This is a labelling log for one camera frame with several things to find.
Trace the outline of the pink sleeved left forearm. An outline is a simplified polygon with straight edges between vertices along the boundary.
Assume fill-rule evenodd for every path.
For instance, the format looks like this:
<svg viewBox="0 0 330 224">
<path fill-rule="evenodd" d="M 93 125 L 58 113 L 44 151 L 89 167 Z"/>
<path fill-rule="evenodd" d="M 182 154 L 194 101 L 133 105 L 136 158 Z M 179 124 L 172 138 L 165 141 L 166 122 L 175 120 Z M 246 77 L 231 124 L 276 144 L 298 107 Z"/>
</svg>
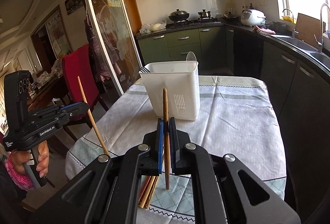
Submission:
<svg viewBox="0 0 330 224">
<path fill-rule="evenodd" d="M 5 161 L 5 168 L 14 181 L 14 183 L 22 190 L 33 190 L 34 184 L 31 178 L 25 173 L 23 164 L 30 160 L 28 152 L 12 153 Z"/>
</svg>

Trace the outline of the left hand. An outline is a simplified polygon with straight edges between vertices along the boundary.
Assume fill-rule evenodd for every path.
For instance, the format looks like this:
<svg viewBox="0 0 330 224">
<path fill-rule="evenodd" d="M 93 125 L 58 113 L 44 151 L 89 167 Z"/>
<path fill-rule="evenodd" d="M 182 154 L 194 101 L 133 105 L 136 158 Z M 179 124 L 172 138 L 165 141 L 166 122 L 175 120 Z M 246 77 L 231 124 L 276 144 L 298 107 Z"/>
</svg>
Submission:
<svg viewBox="0 0 330 224">
<path fill-rule="evenodd" d="M 36 170 L 40 177 L 45 177 L 48 174 L 49 166 L 49 148 L 47 141 L 43 141 L 38 145 L 38 165 Z M 11 159 L 15 171 L 19 174 L 25 174 L 24 163 L 30 160 L 30 153 L 27 151 L 13 151 L 11 152 Z"/>
</svg>

